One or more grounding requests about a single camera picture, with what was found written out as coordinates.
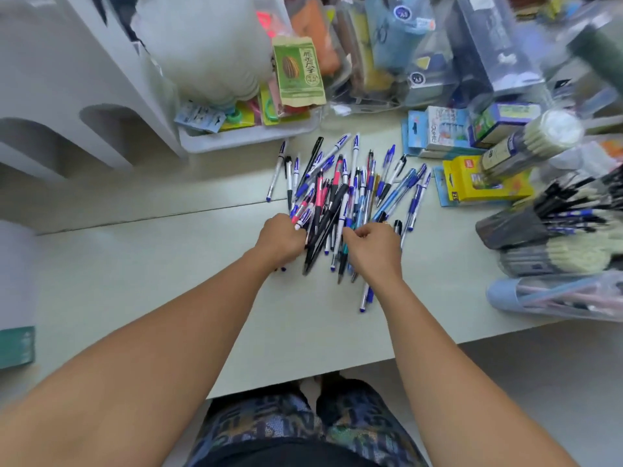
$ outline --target forearm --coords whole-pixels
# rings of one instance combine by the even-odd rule
[[[457,347],[403,281],[381,285],[375,293],[410,406],[437,467],[576,466]]]
[[[80,353],[0,418],[0,452],[11,443],[26,449],[35,437],[49,449],[42,453],[67,466],[160,465],[214,385],[272,270],[249,251]],[[33,455],[2,463],[43,464]]]

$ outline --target round label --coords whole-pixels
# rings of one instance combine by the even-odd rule
[[[394,8],[394,16],[401,21],[409,21],[411,19],[411,10],[405,5],[398,5]]]
[[[413,85],[422,85],[423,83],[426,83],[426,77],[424,76],[423,73],[419,73],[419,72],[413,72],[409,76],[409,79],[411,80],[411,83]]]

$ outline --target white table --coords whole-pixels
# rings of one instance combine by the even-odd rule
[[[327,149],[343,132],[362,131],[362,155],[374,148],[382,157],[394,142],[401,150],[399,118],[391,113],[325,121],[320,133]],[[316,137],[297,138],[290,152],[295,156],[300,148],[307,158]],[[130,175],[87,164],[53,190],[20,178],[0,192],[0,217],[48,233],[38,238],[33,380],[217,273],[255,243],[266,219],[286,209],[283,200],[264,201],[278,144],[181,164],[172,153],[158,152],[163,146],[157,142],[145,146],[151,140],[149,134],[137,139],[142,150],[135,157],[148,152],[150,158],[139,160]],[[345,150],[349,157],[350,143]],[[418,163],[409,159],[408,165]],[[276,198],[285,196],[284,182]],[[392,220],[404,219],[407,206]],[[405,280],[456,342],[549,321],[488,305],[485,289],[503,275],[496,254],[480,243],[473,227],[494,211],[441,209],[431,183],[416,230],[406,240]],[[57,232],[63,229],[73,230]],[[338,286],[329,265],[321,256],[305,278],[299,260],[268,279],[210,397],[394,357],[378,303],[366,314],[358,312],[362,280]]]

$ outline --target person's right arm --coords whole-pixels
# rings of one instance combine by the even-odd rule
[[[435,467],[578,467],[454,343],[402,279],[386,224],[345,229],[349,260],[379,299],[411,410]]]

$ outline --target patterned pants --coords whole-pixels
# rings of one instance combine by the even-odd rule
[[[186,466],[233,443],[292,437],[339,445],[381,466],[427,467],[381,396],[365,382],[340,377],[323,389],[316,411],[292,383],[216,399]]]

